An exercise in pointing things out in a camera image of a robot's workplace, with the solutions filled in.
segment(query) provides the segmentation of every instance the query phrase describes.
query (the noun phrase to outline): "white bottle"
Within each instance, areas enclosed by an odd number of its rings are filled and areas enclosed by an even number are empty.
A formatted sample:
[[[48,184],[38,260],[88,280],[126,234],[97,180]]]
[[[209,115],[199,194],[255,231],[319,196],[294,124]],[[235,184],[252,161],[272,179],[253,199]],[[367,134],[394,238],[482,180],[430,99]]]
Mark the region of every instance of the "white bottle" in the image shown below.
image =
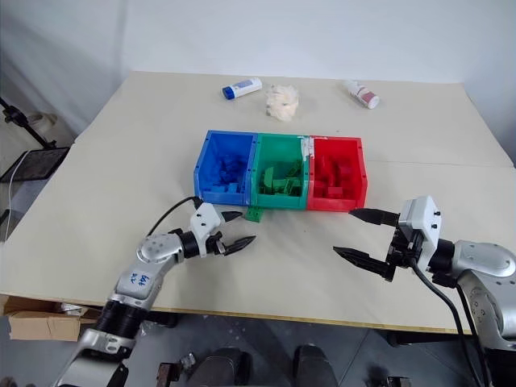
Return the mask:
[[[349,94],[362,102],[367,108],[374,109],[377,107],[380,99],[364,85],[361,85],[357,81],[343,81],[343,85]]]
[[[245,81],[235,83],[231,86],[223,87],[223,94],[226,99],[238,98],[242,95],[252,93],[261,89],[261,81],[259,78],[249,78]]]

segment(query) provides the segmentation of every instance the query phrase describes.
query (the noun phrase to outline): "table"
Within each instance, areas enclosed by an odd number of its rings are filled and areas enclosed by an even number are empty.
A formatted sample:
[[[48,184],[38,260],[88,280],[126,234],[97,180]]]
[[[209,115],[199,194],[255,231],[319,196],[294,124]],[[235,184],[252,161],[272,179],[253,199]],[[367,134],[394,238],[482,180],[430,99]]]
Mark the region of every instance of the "table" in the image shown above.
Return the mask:
[[[294,120],[280,123],[264,114],[263,93],[223,99],[221,86],[240,78],[132,73],[8,239],[0,293],[103,304],[150,226],[193,193],[208,129],[358,135],[367,206],[399,211],[407,198],[430,194],[443,238],[516,251],[516,173],[461,85],[367,82],[382,103],[366,110],[337,81],[264,77],[300,89]],[[186,227],[191,212],[181,207],[160,230]],[[331,250],[359,248],[383,260],[392,228],[347,214],[268,210],[261,223],[238,219],[223,233],[258,237],[233,256],[175,267],[157,310],[455,332],[447,307],[409,270],[388,283]]]

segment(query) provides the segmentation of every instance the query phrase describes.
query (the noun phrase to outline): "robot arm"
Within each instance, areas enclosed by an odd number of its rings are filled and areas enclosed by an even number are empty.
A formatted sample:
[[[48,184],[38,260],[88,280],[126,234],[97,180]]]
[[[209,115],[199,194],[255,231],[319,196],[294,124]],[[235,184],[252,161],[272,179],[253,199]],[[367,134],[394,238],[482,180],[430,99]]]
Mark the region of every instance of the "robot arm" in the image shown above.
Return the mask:
[[[440,239],[430,271],[464,291],[494,385],[516,385],[516,256],[492,243]]]
[[[368,223],[396,228],[385,262],[352,248],[334,250],[387,281],[393,280],[396,267],[412,267],[428,269],[438,285],[460,286],[468,299],[494,385],[516,385],[516,256],[496,244],[439,239],[441,213],[430,197],[409,200],[400,214],[373,209],[350,214]]]
[[[190,231],[176,229],[150,235],[136,249],[136,259],[116,283],[94,328],[86,330],[54,386],[124,386],[123,364],[135,346],[139,326],[151,310],[165,274],[185,258],[209,253],[229,255],[245,248],[255,236],[224,245],[219,231],[211,233],[240,212],[218,212],[202,203],[190,218]]]

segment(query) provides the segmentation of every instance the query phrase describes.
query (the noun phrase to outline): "blue bin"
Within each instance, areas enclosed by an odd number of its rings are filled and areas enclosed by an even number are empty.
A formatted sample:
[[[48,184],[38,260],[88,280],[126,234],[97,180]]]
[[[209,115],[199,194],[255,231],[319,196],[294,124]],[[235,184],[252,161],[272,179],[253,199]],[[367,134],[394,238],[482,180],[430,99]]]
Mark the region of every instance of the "blue bin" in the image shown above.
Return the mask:
[[[214,204],[249,206],[256,133],[208,131],[195,166],[195,194]]]

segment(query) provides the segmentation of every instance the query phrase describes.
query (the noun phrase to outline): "green block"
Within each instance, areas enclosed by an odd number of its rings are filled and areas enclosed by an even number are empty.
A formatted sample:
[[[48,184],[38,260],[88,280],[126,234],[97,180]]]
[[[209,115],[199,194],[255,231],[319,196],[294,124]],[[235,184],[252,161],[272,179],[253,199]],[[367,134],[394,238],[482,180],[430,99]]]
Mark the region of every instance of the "green block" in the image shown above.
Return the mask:
[[[248,212],[245,214],[245,218],[251,222],[259,223],[261,215],[264,213],[264,209],[260,207],[249,207]]]
[[[285,187],[287,185],[286,179],[274,179],[273,180],[273,192],[277,194],[278,192],[283,193]]]
[[[287,172],[287,177],[296,177],[301,172],[302,162],[301,160],[296,160],[292,168]]]
[[[290,195],[293,188],[293,179],[287,179],[287,184],[285,184],[285,189],[283,189],[283,193]]]
[[[264,193],[265,194],[273,193],[273,177],[274,177],[274,167],[265,169],[265,173],[264,173]]]

